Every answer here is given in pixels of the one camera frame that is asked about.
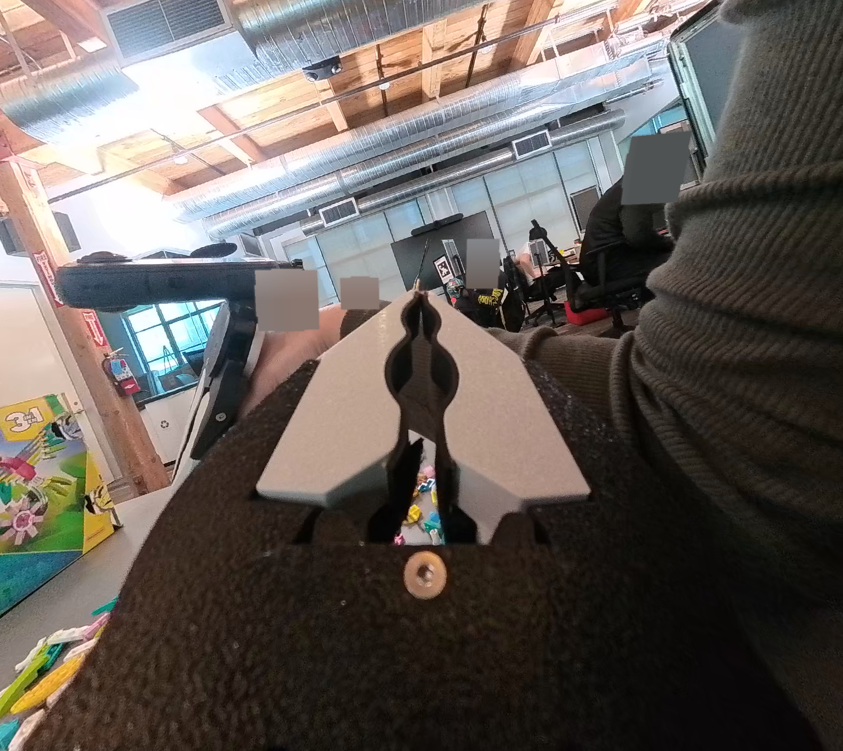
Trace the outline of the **duct vent grille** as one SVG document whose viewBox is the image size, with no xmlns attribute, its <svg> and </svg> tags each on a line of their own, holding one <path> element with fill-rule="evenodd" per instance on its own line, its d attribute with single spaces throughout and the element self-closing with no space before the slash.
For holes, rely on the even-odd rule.
<svg viewBox="0 0 843 751">
<path fill-rule="evenodd" d="M 228 0 L 138 0 L 106 8 L 102 19 L 122 68 L 235 30 Z"/>
</svg>

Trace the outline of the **red fire extinguisher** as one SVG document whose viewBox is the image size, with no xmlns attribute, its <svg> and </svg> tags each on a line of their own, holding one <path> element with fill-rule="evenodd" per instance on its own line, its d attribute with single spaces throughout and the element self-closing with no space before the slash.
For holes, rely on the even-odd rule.
<svg viewBox="0 0 843 751">
<path fill-rule="evenodd" d="M 129 363 L 121 356 L 120 351 L 105 354 L 103 356 L 102 368 L 118 394 L 132 397 L 142 390 Z"/>
</svg>

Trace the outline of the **colourful toy box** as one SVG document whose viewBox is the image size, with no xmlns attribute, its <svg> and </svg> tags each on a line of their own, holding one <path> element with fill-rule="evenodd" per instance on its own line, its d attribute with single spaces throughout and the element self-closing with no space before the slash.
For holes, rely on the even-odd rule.
<svg viewBox="0 0 843 751">
<path fill-rule="evenodd" d="M 1 614 L 121 525 L 64 394 L 1 408 Z"/>
</svg>

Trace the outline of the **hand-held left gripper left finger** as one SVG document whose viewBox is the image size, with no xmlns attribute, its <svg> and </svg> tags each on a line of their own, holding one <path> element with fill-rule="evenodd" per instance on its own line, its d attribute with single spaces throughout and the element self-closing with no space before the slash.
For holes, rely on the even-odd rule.
<svg viewBox="0 0 843 751">
<path fill-rule="evenodd" d="M 411 374 L 406 293 L 318 362 L 256 483 L 263 499 L 349 510 L 373 542 L 393 542 L 414 503 L 422 438 L 407 427 L 392 367 Z"/>
</svg>

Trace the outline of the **white door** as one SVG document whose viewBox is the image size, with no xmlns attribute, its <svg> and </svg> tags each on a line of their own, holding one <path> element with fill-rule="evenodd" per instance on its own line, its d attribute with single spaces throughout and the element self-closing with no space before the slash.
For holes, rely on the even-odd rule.
<svg viewBox="0 0 843 751">
<path fill-rule="evenodd" d="M 82 412 L 79 375 L 43 293 L 35 284 L 1 285 L 1 404 L 65 395 Z"/>
</svg>

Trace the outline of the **wooden post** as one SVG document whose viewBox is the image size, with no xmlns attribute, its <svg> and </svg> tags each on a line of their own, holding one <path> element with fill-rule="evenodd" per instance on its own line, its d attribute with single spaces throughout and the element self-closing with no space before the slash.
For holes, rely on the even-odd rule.
<svg viewBox="0 0 843 751">
<path fill-rule="evenodd" d="M 71 358 L 69 375 L 112 475 L 138 494 L 168 487 L 169 471 L 133 400 L 120 394 L 104 372 L 102 362 L 111 347 L 98 320 L 89 322 L 94 312 L 69 307 L 58 292 L 58 269 L 71 257 L 35 169 L 3 161 L 1 194 L 58 322 L 60 352 Z"/>
</svg>

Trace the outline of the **grey desk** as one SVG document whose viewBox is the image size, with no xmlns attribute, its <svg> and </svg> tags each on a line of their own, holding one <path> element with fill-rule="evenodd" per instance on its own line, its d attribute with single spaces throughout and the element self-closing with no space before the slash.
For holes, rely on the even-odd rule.
<svg viewBox="0 0 843 751">
<path fill-rule="evenodd" d="M 97 546 L 90 553 L 82 556 L 72 563 L 67 569 L 60 572 L 56 577 L 50 579 L 45 586 L 36 589 L 28 598 L 16 605 L 13 609 L 2 615 L 1 631 L 1 662 L 2 662 L 2 687 L 13 679 L 15 664 L 28 653 L 29 647 L 34 645 L 36 640 L 47 636 L 54 630 L 71 628 L 82 623 L 92 623 L 95 615 L 91 611 L 95 606 L 99 607 L 106 599 L 115 597 L 123 588 L 127 573 L 147 540 L 152 527 L 159 520 L 159 517 L 175 491 L 150 493 L 132 501 L 127 501 L 119 506 L 118 511 L 121 517 L 127 517 L 126 528 L 120 528 L 115 535 Z M 285 532 L 288 539 L 278 541 L 272 546 L 284 546 L 297 542 L 307 543 L 313 533 L 311 524 L 316 519 L 320 509 L 301 505 L 291 505 L 284 513 Z M 460 660 L 448 656 L 447 650 L 438 648 L 442 643 L 437 639 L 444 630 L 434 630 L 431 627 L 432 618 L 424 614 L 425 619 L 418 620 L 425 623 L 425 630 L 411 634 L 409 630 L 404 633 L 411 643 L 402 644 L 401 649 L 395 651 L 395 657 L 410 658 L 410 666 L 401 670 L 408 677 L 421 677 L 436 679 L 429 683 L 435 683 L 437 687 L 444 687 L 449 683 L 449 678 L 454 671 L 460 670 Z M 258 613 L 258 622 L 247 623 L 243 631 L 232 634 L 225 649 L 226 662 L 231 663 L 230 671 L 234 672 L 234 659 L 239 658 L 239 668 L 258 665 L 259 659 L 267 663 L 263 669 L 258 669 L 258 677 L 265 678 L 275 672 L 273 664 L 278 663 L 278 655 L 284 651 L 283 646 L 261 646 L 257 640 L 259 633 L 266 631 L 258 630 L 259 623 L 267 623 L 269 617 L 266 613 Z"/>
</svg>

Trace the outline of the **dark desk monitor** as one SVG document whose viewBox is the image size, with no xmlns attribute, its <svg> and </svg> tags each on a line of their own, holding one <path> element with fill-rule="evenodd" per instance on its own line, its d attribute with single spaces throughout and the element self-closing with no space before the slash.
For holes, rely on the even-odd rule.
<svg viewBox="0 0 843 751">
<path fill-rule="evenodd" d="M 741 37 L 720 19 L 726 0 L 711 0 L 669 38 L 669 66 L 704 169 L 728 102 Z"/>
</svg>

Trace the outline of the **black office chair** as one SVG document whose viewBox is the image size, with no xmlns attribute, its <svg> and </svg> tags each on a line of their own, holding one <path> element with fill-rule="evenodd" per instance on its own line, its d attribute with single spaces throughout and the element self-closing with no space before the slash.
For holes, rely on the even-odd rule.
<svg viewBox="0 0 843 751">
<path fill-rule="evenodd" d="M 601 333 L 601 337 L 620 338 L 631 331 L 625 324 L 622 312 L 640 309 L 653 298 L 652 292 L 643 280 L 631 278 L 590 286 L 582 281 L 576 272 L 566 270 L 566 303 L 575 311 L 603 308 L 610 311 L 612 325 Z"/>
</svg>

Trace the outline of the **black wall screen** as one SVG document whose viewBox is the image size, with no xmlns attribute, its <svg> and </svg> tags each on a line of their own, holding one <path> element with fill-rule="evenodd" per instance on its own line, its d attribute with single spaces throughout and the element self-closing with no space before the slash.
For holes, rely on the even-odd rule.
<svg viewBox="0 0 843 751">
<path fill-rule="evenodd" d="M 465 266 L 467 240 L 492 239 L 493 233 L 486 211 L 468 216 L 462 213 L 411 231 L 411 235 L 391 245 L 395 261 L 406 289 L 420 280 L 421 289 L 434 292 L 443 288 L 436 263 L 448 258 L 445 242 L 454 242 L 462 267 Z"/>
</svg>

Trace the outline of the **person's right hand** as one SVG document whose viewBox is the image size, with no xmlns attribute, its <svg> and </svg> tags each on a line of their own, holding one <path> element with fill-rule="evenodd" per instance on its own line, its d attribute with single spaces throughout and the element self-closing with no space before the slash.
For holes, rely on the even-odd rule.
<svg viewBox="0 0 843 751">
<path fill-rule="evenodd" d="M 238 410 L 246 417 L 302 364 L 319 359 L 341 339 L 346 311 L 338 304 L 320 309 L 316 329 L 268 332 L 263 337 L 256 365 L 249 377 L 245 398 Z"/>
</svg>

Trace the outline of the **white recycling bin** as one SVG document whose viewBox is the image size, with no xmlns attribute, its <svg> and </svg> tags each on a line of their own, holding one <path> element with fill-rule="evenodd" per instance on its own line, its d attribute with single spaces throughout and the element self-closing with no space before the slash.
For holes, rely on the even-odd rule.
<svg viewBox="0 0 843 751">
<path fill-rule="evenodd" d="M 153 398 L 140 409 L 149 437 L 165 467 L 173 467 L 191 419 L 195 388 Z"/>
</svg>

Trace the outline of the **person's right forearm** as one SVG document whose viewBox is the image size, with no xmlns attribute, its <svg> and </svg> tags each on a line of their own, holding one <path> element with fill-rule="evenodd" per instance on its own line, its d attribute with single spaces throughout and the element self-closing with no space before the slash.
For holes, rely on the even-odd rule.
<svg viewBox="0 0 843 751">
<path fill-rule="evenodd" d="M 589 503 L 452 548 L 372 749 L 841 749 L 841 0 L 727 0 L 743 37 L 655 299 L 525 336 Z"/>
</svg>

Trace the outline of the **pile of colourful bricks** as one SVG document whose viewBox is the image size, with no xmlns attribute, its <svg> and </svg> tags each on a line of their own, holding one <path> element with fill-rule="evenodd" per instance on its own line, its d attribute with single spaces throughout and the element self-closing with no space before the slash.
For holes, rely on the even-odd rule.
<svg viewBox="0 0 843 751">
<path fill-rule="evenodd" d="M 457 546 L 372 543 L 346 514 L 202 466 L 116 607 L 15 693 L 9 749 L 464 749 Z"/>
</svg>

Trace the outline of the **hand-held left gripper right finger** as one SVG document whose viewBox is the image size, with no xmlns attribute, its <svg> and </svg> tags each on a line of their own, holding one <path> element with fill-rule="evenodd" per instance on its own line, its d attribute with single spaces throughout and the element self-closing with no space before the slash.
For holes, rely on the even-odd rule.
<svg viewBox="0 0 843 751">
<path fill-rule="evenodd" d="M 508 514 L 585 502 L 589 484 L 519 357 L 437 298 L 423 298 L 423 334 L 445 541 L 487 544 Z"/>
</svg>

